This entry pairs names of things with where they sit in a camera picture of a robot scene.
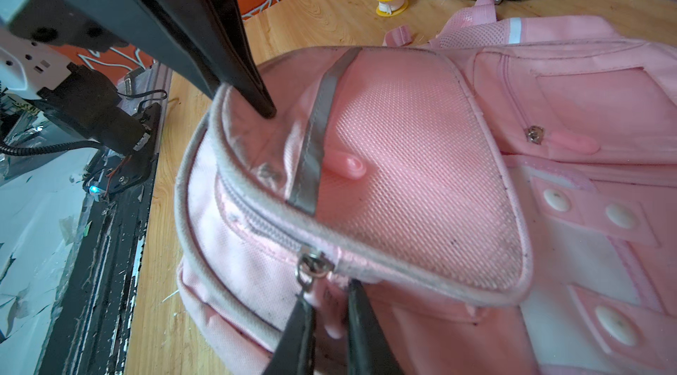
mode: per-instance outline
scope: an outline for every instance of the white reflective strip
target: white reflective strip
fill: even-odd
[[[511,18],[510,20],[510,35],[508,36],[508,44],[514,45],[520,43],[522,40],[522,18]]]

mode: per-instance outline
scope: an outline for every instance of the gray reflective strip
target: gray reflective strip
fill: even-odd
[[[324,132],[332,110],[336,86],[361,50],[362,48],[348,49],[322,76],[317,88],[313,112],[310,114],[308,127],[303,136],[292,193],[287,200],[287,203],[308,215],[315,215],[317,207],[319,175],[324,159]]]

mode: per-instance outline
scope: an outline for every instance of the peeling white surface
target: peeling white surface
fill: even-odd
[[[0,187],[0,276],[7,268],[0,281],[3,373],[35,371],[66,261],[80,242],[85,192],[77,173],[94,153],[66,152]]]

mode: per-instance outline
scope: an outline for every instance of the wood grain surface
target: wood grain surface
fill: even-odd
[[[471,0],[409,0],[400,15],[377,16],[375,0],[283,0],[245,22],[254,59],[315,45],[380,45],[385,32],[409,24],[426,43]],[[497,7],[499,18],[595,14],[625,36],[677,45],[677,3],[669,0],[524,0]],[[182,252],[173,217],[173,187],[183,151],[210,101],[175,74],[141,265],[127,375],[227,374],[176,291]]]

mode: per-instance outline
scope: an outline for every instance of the button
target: button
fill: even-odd
[[[633,229],[639,221],[635,214],[618,203],[612,203],[606,207],[606,217],[621,228]]]
[[[555,190],[554,188],[546,188],[546,190],[543,190],[543,198],[554,210],[568,212],[571,209],[569,198],[566,197],[564,193]]]
[[[625,316],[606,306],[597,306],[594,313],[602,328],[616,341],[630,347],[637,345],[637,332]]]

